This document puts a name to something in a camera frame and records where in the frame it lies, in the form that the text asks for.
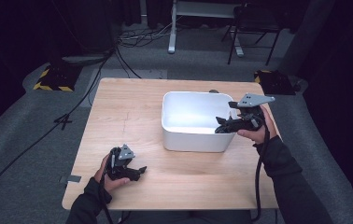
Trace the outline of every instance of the black jacket sleeve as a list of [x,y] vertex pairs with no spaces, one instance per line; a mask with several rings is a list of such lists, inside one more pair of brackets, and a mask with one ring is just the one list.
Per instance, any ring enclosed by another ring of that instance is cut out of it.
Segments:
[[[262,145],[254,145],[261,154]],[[302,175],[302,168],[279,136],[263,155],[266,174],[273,179],[275,197],[286,223],[332,223],[325,206]]]
[[[92,177],[84,189],[74,201],[66,223],[97,223],[97,216],[100,214],[103,206],[99,196],[100,184]],[[105,201],[110,203],[112,197],[104,190]]]

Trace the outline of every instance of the human hand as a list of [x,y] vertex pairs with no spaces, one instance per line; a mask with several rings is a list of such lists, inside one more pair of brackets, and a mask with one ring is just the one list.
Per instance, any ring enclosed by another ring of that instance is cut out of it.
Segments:
[[[277,136],[274,122],[270,118],[270,115],[269,115],[269,112],[267,112],[267,109],[264,108],[264,106],[262,105],[261,105],[261,110],[263,111],[264,119],[266,121],[266,125],[270,132],[270,139],[272,139],[273,137]],[[237,134],[245,138],[249,138],[252,141],[255,141],[256,144],[261,144],[264,142],[264,131],[265,131],[265,127],[264,125],[262,125],[257,131],[248,131],[248,130],[241,129],[241,130],[238,130]]]
[[[95,181],[97,181],[98,183],[100,183],[101,181],[101,177],[103,174],[103,171],[105,169],[106,166],[106,162],[107,162],[107,158],[109,157],[109,154],[107,154],[104,158],[103,161],[101,163],[101,167],[100,169],[95,173],[94,179]],[[123,186],[125,184],[127,184],[128,182],[130,182],[130,179],[127,177],[121,178],[121,179],[116,179],[116,180],[111,180],[110,177],[108,175],[104,176],[105,179],[105,183],[104,183],[104,189],[110,194],[110,191],[113,189],[116,189],[120,186]]]

